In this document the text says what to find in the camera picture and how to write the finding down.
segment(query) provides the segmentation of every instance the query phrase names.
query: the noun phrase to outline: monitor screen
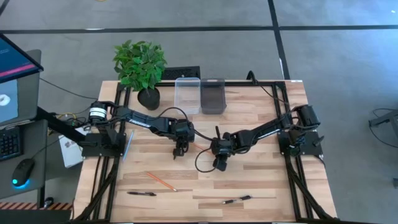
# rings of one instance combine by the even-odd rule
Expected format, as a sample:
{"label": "monitor screen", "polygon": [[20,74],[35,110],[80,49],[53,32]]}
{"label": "monitor screen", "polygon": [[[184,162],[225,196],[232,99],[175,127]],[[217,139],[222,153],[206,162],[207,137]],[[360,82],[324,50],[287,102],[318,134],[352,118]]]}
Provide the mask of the monitor screen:
{"label": "monitor screen", "polygon": [[0,83],[41,72],[43,67],[0,34]]}

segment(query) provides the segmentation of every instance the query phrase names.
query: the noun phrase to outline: black plant pot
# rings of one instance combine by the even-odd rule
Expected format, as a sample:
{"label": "black plant pot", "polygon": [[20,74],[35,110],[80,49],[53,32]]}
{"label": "black plant pot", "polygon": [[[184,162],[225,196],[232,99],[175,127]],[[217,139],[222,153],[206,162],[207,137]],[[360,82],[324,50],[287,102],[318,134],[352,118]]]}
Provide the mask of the black plant pot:
{"label": "black plant pot", "polygon": [[160,93],[158,89],[143,89],[138,92],[138,102],[148,110],[156,110],[160,104]]}

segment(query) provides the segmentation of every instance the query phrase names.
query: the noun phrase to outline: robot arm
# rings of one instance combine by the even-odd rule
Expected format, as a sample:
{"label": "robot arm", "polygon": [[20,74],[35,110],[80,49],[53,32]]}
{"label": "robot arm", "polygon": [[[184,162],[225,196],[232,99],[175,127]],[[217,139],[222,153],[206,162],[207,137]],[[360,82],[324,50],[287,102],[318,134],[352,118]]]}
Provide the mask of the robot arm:
{"label": "robot arm", "polygon": [[281,118],[274,119],[252,130],[242,130],[232,134],[224,133],[222,139],[220,138],[218,127],[216,127],[218,137],[213,138],[210,146],[212,153],[216,156],[213,167],[225,171],[228,157],[235,154],[244,154],[258,140],[286,129],[289,129],[291,147],[299,147],[303,144],[303,135],[307,131],[316,129],[320,122],[312,106],[304,105],[295,107],[291,112],[294,111],[297,112],[297,124],[292,122],[291,113],[286,113]]}
{"label": "robot arm", "polygon": [[[113,118],[106,119],[108,108],[111,108]],[[173,151],[176,156],[183,156],[188,150],[188,142],[195,140],[193,123],[186,119],[175,119],[167,117],[151,117],[140,112],[130,110],[125,106],[115,105],[110,101],[97,101],[91,104],[88,122],[96,126],[99,132],[109,133],[109,126],[118,121],[126,121],[149,129],[152,133],[167,137],[176,142]]]}

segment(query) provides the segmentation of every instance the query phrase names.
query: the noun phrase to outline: wooden tabletop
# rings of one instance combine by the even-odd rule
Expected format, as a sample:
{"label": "wooden tabletop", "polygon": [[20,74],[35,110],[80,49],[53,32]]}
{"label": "wooden tabletop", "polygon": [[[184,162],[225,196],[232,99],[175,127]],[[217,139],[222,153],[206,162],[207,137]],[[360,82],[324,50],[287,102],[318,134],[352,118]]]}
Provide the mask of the wooden tabletop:
{"label": "wooden tabletop", "polygon": [[[113,101],[116,81],[103,82],[99,100]],[[291,107],[307,104],[302,82],[286,81]],[[159,87],[160,107],[148,111],[137,100],[137,93],[130,96],[129,108],[151,116],[174,105],[174,87]],[[216,136],[220,132],[252,129],[276,118],[274,101],[259,87],[226,86],[226,110],[221,115],[197,114],[188,116],[202,134]],[[163,116],[183,118],[176,111]],[[201,151],[194,144],[184,157],[173,160],[175,143],[161,138],[142,127],[127,124],[126,134],[134,137],[125,161],[119,165],[114,196],[112,222],[271,222],[294,221],[284,158],[279,153],[276,135],[261,139],[247,154],[228,159],[225,172],[215,170],[200,173],[194,160]],[[207,149],[210,142],[196,136],[195,144]],[[203,153],[198,162],[202,170],[211,169],[214,156]],[[308,189],[327,213],[336,216],[328,179],[323,164],[313,156],[302,156]],[[90,202],[97,158],[83,162],[83,168],[75,198],[75,216]],[[168,189],[146,175],[150,172],[178,192]],[[156,197],[128,195],[127,191],[154,192]],[[250,200],[224,205],[228,199],[245,195]],[[305,210],[302,194],[298,190],[302,216]],[[102,201],[100,217],[104,215]]]}

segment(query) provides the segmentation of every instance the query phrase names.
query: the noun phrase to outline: gray carpet floor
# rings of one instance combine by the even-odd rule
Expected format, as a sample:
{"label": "gray carpet floor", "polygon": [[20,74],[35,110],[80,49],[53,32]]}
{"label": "gray carpet floor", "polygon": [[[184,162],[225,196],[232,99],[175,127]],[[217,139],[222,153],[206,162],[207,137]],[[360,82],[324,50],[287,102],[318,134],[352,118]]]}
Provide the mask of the gray carpet floor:
{"label": "gray carpet floor", "polygon": [[[274,2],[280,26],[398,24],[394,0]],[[0,30],[251,25],[272,25],[267,1],[12,0],[0,16]],[[113,46],[128,39],[160,43],[168,66],[199,65],[203,78],[243,79],[253,70],[258,79],[283,79],[271,30],[7,36],[24,50],[42,51],[42,78],[92,97],[103,80],[117,79]],[[398,149],[373,137],[368,120],[376,108],[398,108],[398,30],[300,30],[281,31],[281,36],[290,77],[304,81],[322,121],[319,132],[325,135],[326,172],[338,216],[396,223],[398,189],[392,178],[398,178]],[[39,105],[47,111],[77,112],[89,103],[40,83]],[[390,125],[374,132],[398,145]],[[59,154],[49,159],[62,162]],[[49,170],[46,194],[71,202],[80,168]],[[3,200],[34,202],[35,192]]]}

